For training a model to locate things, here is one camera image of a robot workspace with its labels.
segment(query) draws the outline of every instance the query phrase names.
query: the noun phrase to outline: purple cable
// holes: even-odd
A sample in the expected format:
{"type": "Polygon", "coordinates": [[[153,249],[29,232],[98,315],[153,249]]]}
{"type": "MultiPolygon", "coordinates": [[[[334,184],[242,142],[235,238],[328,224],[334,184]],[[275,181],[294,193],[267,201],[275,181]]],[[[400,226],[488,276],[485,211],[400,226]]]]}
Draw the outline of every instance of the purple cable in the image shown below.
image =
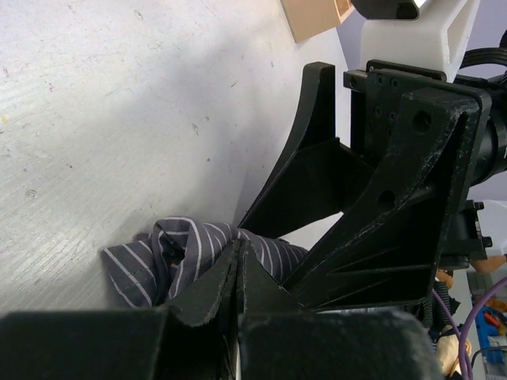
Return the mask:
{"type": "MultiPolygon", "coordinates": [[[[446,307],[444,301],[442,300],[442,298],[440,298],[440,296],[435,291],[435,289],[432,289],[431,292],[433,294],[433,297],[435,297],[436,301],[440,304],[440,307],[442,308],[442,310],[444,311],[445,315],[447,316],[447,319],[449,320],[449,323],[451,324],[452,330],[454,331],[454,333],[458,337],[458,340],[461,341],[460,340],[461,333],[459,332],[458,326],[456,326],[456,323],[454,322],[454,319],[452,319],[451,312],[446,307]]],[[[467,367],[465,368],[465,370],[466,371],[472,371],[472,365],[471,365],[470,358],[468,357],[468,355],[466,355],[466,357],[465,357],[465,362],[466,362],[466,365],[467,365],[467,367]]],[[[459,367],[463,368],[463,365],[461,364],[461,360],[459,361],[459,367]]]]}
{"type": "Polygon", "coordinates": [[[498,281],[491,289],[489,289],[482,297],[475,303],[474,307],[472,307],[471,312],[468,314],[467,320],[465,321],[465,325],[461,329],[461,336],[459,337],[459,349],[458,349],[458,357],[459,357],[459,366],[461,367],[462,376],[464,380],[472,380],[473,374],[471,370],[468,370],[465,374],[465,371],[463,370],[463,365],[467,362],[468,355],[466,353],[465,349],[465,343],[467,341],[468,332],[470,331],[470,327],[472,326],[472,323],[474,323],[475,317],[479,314],[481,311],[481,308],[486,304],[486,302],[489,301],[491,297],[494,296],[494,294],[502,289],[505,285],[507,285],[507,277],[504,279],[501,279],[498,281]]]}

